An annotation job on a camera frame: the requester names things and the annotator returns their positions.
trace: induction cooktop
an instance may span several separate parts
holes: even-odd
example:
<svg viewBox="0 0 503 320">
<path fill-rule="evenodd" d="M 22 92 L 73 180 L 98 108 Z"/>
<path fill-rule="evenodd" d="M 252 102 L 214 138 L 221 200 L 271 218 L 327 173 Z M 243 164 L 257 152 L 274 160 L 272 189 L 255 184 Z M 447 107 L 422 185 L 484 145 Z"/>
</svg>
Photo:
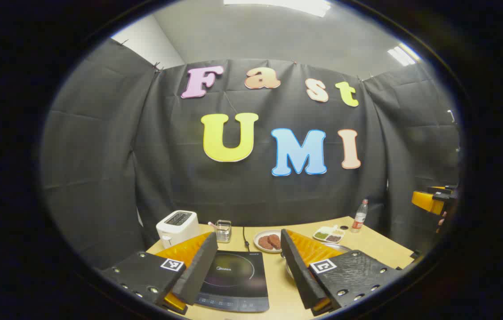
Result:
<svg viewBox="0 0 503 320">
<path fill-rule="evenodd" d="M 232 312 L 267 311 L 263 253 L 218 250 L 196 304 Z"/>
</svg>

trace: black curtain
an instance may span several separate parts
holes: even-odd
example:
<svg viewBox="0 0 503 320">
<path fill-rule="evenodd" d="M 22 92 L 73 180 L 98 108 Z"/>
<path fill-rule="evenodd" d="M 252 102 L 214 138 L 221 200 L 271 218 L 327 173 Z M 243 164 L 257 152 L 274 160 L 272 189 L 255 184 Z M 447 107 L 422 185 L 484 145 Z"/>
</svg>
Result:
<svg viewBox="0 0 503 320">
<path fill-rule="evenodd" d="M 221 65 L 204 97 L 181 99 L 189 69 Z M 282 82 L 248 89 L 245 73 L 269 67 Z M 329 101 L 306 94 L 305 80 L 326 85 Z M 336 83 L 355 88 L 356 108 Z M 217 60 L 154 72 L 113 40 L 83 61 L 56 98 L 42 149 L 44 192 L 68 241 L 87 261 L 106 267 L 156 241 L 155 225 L 176 209 L 201 223 L 286 225 L 354 216 L 370 201 L 365 225 L 409 249 L 431 247 L 438 216 L 411 204 L 414 190 L 456 183 L 458 146 L 449 100 L 420 65 L 367 81 L 280 60 Z M 203 151 L 201 117 L 229 116 L 226 147 L 239 144 L 237 113 L 259 115 L 254 150 L 239 162 L 216 162 Z M 326 133 L 327 172 L 273 176 L 276 141 L 288 128 L 302 144 L 309 130 Z M 360 168 L 345 170 L 342 139 L 353 129 Z"/>
</svg>

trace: metal bowl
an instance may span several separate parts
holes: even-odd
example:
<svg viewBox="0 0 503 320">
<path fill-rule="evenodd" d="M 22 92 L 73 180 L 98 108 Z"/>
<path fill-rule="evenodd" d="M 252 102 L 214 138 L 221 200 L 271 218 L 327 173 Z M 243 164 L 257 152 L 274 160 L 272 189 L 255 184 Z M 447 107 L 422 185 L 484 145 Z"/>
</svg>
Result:
<svg viewBox="0 0 503 320">
<path fill-rule="evenodd" d="M 349 252 L 351 250 L 349 247 L 345 247 L 345 246 L 337 244 L 337 243 L 324 242 L 322 244 L 326 245 L 329 248 L 336 249 L 336 250 L 338 250 L 338 251 L 340 251 L 342 253 L 347 253 L 347 252 Z M 281 252 L 281 257 L 283 257 L 283 258 L 285 257 L 285 255 L 282 252 Z M 286 264 L 286 269 L 287 269 L 287 273 L 289 274 L 289 276 L 291 278 L 293 278 L 293 274 L 290 271 L 289 264 Z"/>
</svg>

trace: foam letter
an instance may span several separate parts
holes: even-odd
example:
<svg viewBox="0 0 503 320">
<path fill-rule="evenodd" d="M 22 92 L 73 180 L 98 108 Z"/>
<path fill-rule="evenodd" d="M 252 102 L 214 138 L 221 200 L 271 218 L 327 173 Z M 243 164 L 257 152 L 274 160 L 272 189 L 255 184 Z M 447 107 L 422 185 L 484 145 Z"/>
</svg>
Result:
<svg viewBox="0 0 503 320">
<path fill-rule="evenodd" d="M 356 169 L 360 167 L 360 160 L 356 153 L 356 136 L 358 133 L 354 130 L 343 129 L 338 131 L 338 135 L 342 138 L 344 147 L 344 161 L 342 167 L 345 169 Z"/>
<path fill-rule="evenodd" d="M 334 86 L 340 89 L 340 96 L 342 97 L 342 101 L 344 101 L 345 104 L 351 107 L 358 106 L 358 100 L 352 97 L 352 94 L 356 93 L 356 89 L 349 86 L 348 82 L 343 81 L 335 84 Z"/>
<path fill-rule="evenodd" d="M 247 71 L 247 78 L 245 80 L 245 86 L 249 89 L 261 89 L 265 88 L 277 88 L 281 85 L 281 81 L 277 80 L 277 74 L 275 70 L 271 68 L 254 68 Z"/>
<path fill-rule="evenodd" d="M 239 146 L 226 148 L 223 146 L 223 124 L 227 115 L 214 114 L 202 117 L 204 124 L 204 152 L 218 162 L 237 162 L 249 156 L 253 150 L 253 126 L 259 119 L 255 113 L 239 113 L 235 120 L 240 122 Z"/>
<path fill-rule="evenodd" d="M 309 131 L 302 146 L 298 144 L 297 138 L 290 129 L 274 129 L 271 135 L 277 140 L 277 165 L 271 170 L 273 176 L 288 176 L 290 174 L 287 158 L 297 174 L 302 172 L 307 158 L 309 159 L 309 165 L 305 169 L 307 174 L 326 172 L 322 149 L 322 141 L 326 134 L 323 131 Z"/>
<path fill-rule="evenodd" d="M 322 81 L 309 78 L 305 80 L 305 84 L 307 87 L 306 93 L 309 95 L 309 98 L 321 103 L 328 101 L 328 93 L 326 93 L 326 87 Z"/>
<path fill-rule="evenodd" d="M 188 74 L 190 74 L 188 85 L 186 86 L 186 91 L 184 91 L 180 97 L 183 99 L 204 97 L 206 91 L 202 89 L 202 84 L 210 88 L 214 84 L 215 75 L 221 75 L 222 73 L 223 67 L 221 65 L 188 70 Z"/>
</svg>

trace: utensil holder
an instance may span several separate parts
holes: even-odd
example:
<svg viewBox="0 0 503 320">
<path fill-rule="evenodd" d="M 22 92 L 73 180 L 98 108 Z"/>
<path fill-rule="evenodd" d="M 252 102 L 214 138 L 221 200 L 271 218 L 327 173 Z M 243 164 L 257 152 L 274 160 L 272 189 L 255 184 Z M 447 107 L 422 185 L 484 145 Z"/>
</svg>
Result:
<svg viewBox="0 0 503 320">
<path fill-rule="evenodd" d="M 216 222 L 219 230 L 216 230 L 216 239 L 221 243 L 228 243 L 231 240 L 231 221 L 218 220 Z"/>
</svg>

